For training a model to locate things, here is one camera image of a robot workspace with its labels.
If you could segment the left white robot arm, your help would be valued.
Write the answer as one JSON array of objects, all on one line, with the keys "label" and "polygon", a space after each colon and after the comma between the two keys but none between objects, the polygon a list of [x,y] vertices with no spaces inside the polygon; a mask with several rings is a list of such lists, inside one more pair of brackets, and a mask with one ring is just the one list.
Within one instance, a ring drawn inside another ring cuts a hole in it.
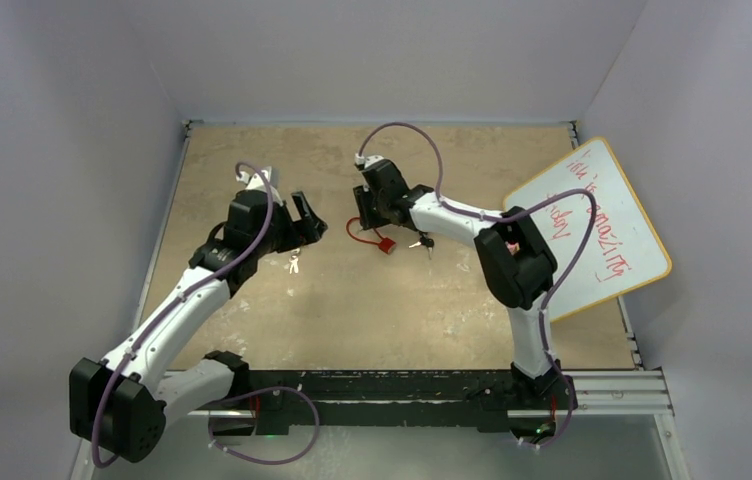
[{"label": "left white robot arm", "polygon": [[319,241],[327,230],[301,191],[292,195],[298,219],[272,188],[245,189],[229,205],[228,218],[209,232],[165,301],[125,341],[100,360],[80,359],[69,374],[70,430],[91,444],[91,459],[104,468],[118,459],[146,458],[166,428],[207,404],[244,406],[258,420],[287,394],[307,407],[298,388],[255,388],[249,364],[238,354],[214,350],[193,368],[166,371],[194,333],[257,271],[260,259]]}]

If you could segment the silver keys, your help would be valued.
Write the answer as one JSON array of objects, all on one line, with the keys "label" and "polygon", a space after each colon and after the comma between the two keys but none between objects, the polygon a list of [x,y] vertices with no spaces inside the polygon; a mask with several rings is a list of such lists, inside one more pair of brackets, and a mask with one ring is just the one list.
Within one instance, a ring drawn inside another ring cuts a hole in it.
[{"label": "silver keys", "polygon": [[288,272],[291,275],[296,275],[299,273],[299,259],[301,255],[300,249],[295,249],[291,252],[290,258],[289,258],[289,264],[288,264]]}]

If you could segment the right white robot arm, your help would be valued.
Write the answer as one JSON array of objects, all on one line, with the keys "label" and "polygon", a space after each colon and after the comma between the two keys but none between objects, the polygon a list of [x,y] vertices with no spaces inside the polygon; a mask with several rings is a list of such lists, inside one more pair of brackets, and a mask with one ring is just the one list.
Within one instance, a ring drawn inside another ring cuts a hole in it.
[{"label": "right white robot arm", "polygon": [[509,316],[515,397],[528,407],[548,399],[560,364],[542,301],[553,287],[558,264],[532,219],[507,221],[523,211],[519,207],[462,215],[458,211],[467,205],[446,207],[433,188],[409,187],[398,167],[382,156],[357,156],[355,166],[365,181],[354,188],[363,229],[394,225],[417,232],[427,249],[434,247],[431,236],[436,234],[476,250],[485,283]]}]

